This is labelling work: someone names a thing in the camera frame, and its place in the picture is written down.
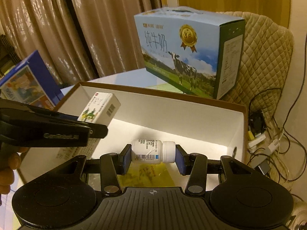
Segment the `person's left hand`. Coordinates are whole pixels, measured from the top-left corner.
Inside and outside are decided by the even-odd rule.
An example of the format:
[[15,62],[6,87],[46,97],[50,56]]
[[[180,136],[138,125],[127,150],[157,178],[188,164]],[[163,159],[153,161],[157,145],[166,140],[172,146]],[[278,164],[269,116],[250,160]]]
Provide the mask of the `person's left hand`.
[[28,151],[28,147],[20,147],[15,153],[12,153],[7,158],[7,166],[1,169],[0,174],[0,192],[1,194],[8,194],[10,192],[10,186],[14,183],[15,175],[14,170],[18,169],[21,165],[20,153]]

